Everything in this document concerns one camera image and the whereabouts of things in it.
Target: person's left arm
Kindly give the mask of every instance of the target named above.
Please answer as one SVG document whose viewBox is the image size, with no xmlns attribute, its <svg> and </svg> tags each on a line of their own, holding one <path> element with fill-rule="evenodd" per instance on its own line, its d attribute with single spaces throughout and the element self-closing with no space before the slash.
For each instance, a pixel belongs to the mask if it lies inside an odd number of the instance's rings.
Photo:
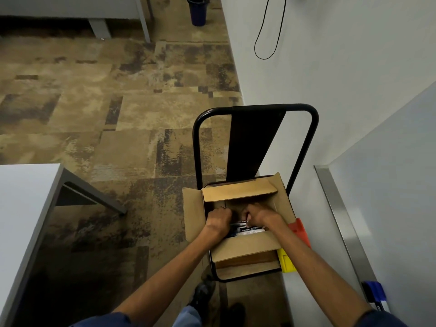
<svg viewBox="0 0 436 327">
<path fill-rule="evenodd" d="M 154 325 L 203 256 L 227 235 L 231 217 L 230 209 L 218 208 L 209 212 L 199 236 L 113 312 L 126 314 L 133 323 Z"/>
</svg>

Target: shoe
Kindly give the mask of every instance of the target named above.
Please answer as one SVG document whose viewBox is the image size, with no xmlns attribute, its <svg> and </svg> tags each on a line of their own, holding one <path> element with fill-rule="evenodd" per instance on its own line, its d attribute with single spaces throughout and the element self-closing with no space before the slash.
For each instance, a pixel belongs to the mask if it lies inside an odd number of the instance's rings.
<svg viewBox="0 0 436 327">
<path fill-rule="evenodd" d="M 193 291 L 191 300 L 188 305 L 197 310 L 201 321 L 205 321 L 209 314 L 209 301 L 215 291 L 216 282 L 210 278 L 206 278 L 199 283 Z"/>
<path fill-rule="evenodd" d="M 245 308 L 241 303 L 235 303 L 221 315 L 222 327 L 243 327 L 245 323 Z"/>
</svg>

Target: brown floor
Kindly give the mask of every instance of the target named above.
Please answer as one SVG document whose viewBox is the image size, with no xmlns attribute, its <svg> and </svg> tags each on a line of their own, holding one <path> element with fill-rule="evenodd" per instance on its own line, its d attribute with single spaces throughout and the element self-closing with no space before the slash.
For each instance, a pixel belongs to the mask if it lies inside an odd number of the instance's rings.
<svg viewBox="0 0 436 327">
<path fill-rule="evenodd" d="M 62 163 L 129 210 L 55 209 L 17 325 L 107 313 L 187 245 L 181 189 L 195 187 L 193 121 L 242 100 L 220 0 L 202 28 L 186 0 L 152 5 L 153 43 L 137 22 L 109 21 L 114 38 L 103 41 L 86 21 L 1 20 L 0 163 Z M 221 117 L 201 129 L 205 181 L 225 179 L 229 126 Z M 172 325 L 204 268 L 156 326 Z M 246 326 L 289 321 L 279 274 L 229 283 L 227 294 L 246 305 Z M 216 292 L 214 312 L 219 302 Z"/>
</svg>

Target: white tabletop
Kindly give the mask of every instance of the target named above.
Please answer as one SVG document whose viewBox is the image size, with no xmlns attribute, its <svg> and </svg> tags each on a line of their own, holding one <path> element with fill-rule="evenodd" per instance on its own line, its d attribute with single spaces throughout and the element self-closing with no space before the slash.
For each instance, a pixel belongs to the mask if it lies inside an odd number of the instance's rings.
<svg viewBox="0 0 436 327">
<path fill-rule="evenodd" d="M 0 165 L 0 327 L 11 310 L 62 169 L 60 164 Z"/>
</svg>

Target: blue trash can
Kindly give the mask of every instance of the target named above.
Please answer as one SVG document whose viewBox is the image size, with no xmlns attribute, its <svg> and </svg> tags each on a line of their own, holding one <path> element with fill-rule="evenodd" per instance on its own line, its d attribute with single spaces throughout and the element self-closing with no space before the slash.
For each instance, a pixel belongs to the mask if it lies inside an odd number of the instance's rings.
<svg viewBox="0 0 436 327">
<path fill-rule="evenodd" d="M 191 22 L 194 26 L 204 26 L 206 24 L 206 9 L 209 0 L 187 0 L 189 11 L 191 12 Z"/>
</svg>

